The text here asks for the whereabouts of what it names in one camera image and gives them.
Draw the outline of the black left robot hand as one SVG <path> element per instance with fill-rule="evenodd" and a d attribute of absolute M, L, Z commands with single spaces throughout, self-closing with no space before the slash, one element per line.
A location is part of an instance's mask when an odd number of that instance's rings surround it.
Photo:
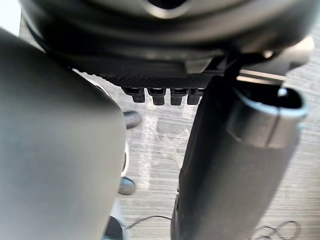
<path fill-rule="evenodd" d="M 173 240 L 245 240 L 270 205 L 308 110 L 283 86 L 305 65 L 317 0 L 23 0 L 35 41 L 136 103 L 197 112 L 171 219 Z"/>

